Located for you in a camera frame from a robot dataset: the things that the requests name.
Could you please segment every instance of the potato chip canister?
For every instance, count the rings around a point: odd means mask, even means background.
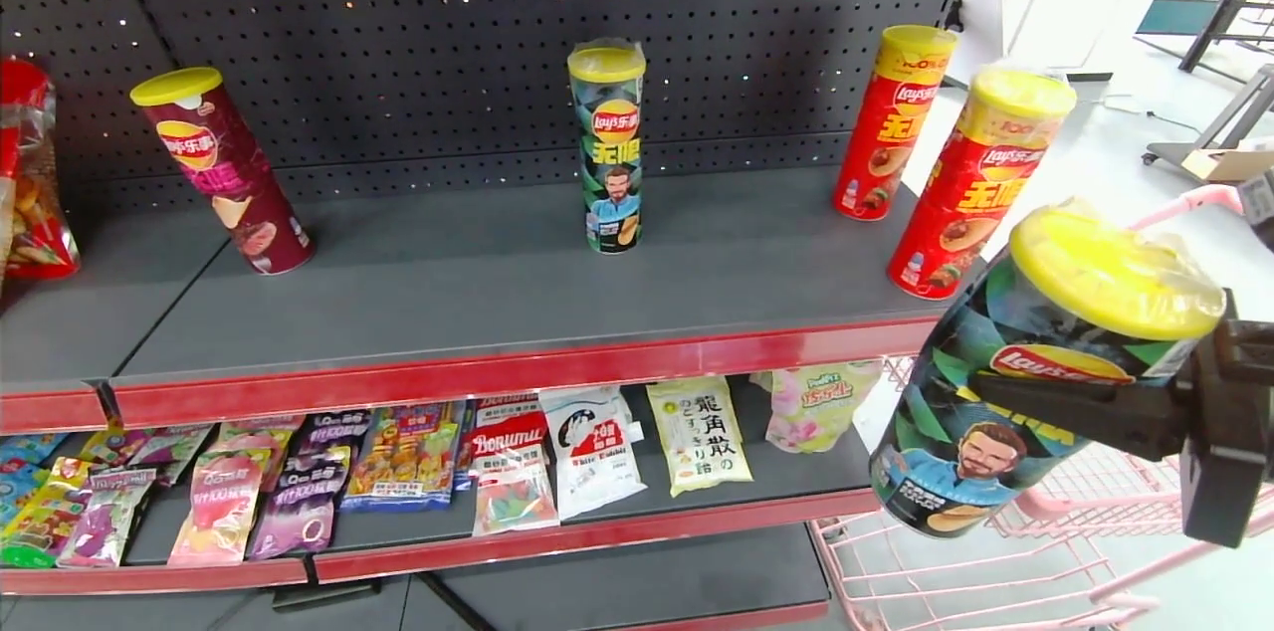
[[[832,205],[857,221],[889,213],[902,170],[943,83],[956,34],[903,24],[880,34],[875,68],[862,94]]]
[[[571,97],[583,129],[580,178],[585,232],[592,250],[624,252],[641,238],[641,45],[596,40],[567,57]]]
[[[1046,74],[1000,66],[975,74],[885,268],[889,279],[926,300],[956,294],[1075,101],[1069,83]]]
[[[1032,212],[921,348],[871,455],[875,493],[917,532],[964,534],[1087,444],[970,377],[1166,384],[1224,308],[1182,250],[1075,204]]]
[[[130,94],[182,173],[211,201],[255,272],[287,273],[313,255],[292,204],[222,83],[206,66],[159,74]]]

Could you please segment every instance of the white snack bag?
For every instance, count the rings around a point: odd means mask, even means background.
[[[558,516],[571,519],[646,490],[618,385],[540,393],[557,454]]]

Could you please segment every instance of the red snack bag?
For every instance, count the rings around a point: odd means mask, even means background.
[[[65,278],[79,269],[79,250],[57,200],[54,111],[48,76],[31,62],[6,59],[0,73],[0,125],[6,149],[13,145],[8,136],[17,136],[18,161],[5,266],[18,278]]]

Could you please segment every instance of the lay's logo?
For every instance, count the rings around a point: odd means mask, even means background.
[[[1069,380],[1101,385],[1134,382],[1110,359],[1052,345],[1006,345],[991,358],[991,370],[1009,377]]]

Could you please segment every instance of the yellow plastic lid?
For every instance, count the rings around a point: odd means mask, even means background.
[[[1075,108],[1070,84],[1034,71],[989,66],[973,76],[970,92],[987,106],[1023,119],[1064,119]]]
[[[959,41],[959,37],[947,29],[920,24],[887,27],[880,32],[880,38],[889,46],[921,56],[950,54],[956,51],[956,42]]]
[[[591,84],[618,84],[646,74],[641,46],[589,46],[571,52],[566,60],[571,75]]]
[[[1224,291],[1187,255],[1066,208],[1027,215],[1009,254],[1055,305],[1130,338],[1201,338],[1226,310]]]
[[[222,73],[211,66],[194,66],[159,74],[132,87],[129,98],[138,106],[163,106],[203,96],[222,85]]]

